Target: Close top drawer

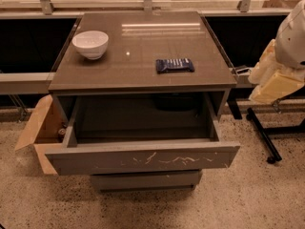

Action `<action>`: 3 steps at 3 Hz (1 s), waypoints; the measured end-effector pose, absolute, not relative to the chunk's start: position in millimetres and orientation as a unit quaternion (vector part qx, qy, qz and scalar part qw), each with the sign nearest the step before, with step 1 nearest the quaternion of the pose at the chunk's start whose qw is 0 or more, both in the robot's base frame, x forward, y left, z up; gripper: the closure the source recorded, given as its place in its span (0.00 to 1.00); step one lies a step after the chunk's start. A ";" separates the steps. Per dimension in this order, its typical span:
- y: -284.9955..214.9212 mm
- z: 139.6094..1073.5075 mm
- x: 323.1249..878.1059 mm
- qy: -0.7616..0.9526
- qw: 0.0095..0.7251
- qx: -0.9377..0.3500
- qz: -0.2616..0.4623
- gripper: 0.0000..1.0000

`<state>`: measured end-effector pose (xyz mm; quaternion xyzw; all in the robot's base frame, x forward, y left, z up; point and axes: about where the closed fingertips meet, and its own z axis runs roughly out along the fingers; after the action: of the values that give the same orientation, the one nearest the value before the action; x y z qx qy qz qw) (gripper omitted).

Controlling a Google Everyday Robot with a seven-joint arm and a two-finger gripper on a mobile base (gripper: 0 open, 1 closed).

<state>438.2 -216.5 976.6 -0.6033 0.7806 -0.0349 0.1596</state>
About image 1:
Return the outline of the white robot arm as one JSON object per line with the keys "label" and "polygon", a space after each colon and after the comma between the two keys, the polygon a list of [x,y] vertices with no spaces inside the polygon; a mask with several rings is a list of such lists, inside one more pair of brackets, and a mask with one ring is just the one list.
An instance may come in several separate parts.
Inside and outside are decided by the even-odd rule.
{"label": "white robot arm", "polygon": [[255,84],[253,102],[272,104],[304,87],[305,0],[301,0],[280,24],[248,80]]}

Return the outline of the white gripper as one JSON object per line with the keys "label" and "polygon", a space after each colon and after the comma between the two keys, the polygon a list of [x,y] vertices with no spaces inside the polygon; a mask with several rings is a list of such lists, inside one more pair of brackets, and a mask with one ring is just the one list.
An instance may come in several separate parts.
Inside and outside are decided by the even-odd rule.
{"label": "white gripper", "polygon": [[304,86],[302,55],[285,51],[272,39],[252,69],[249,81],[258,84],[249,96],[253,102],[272,104]]}

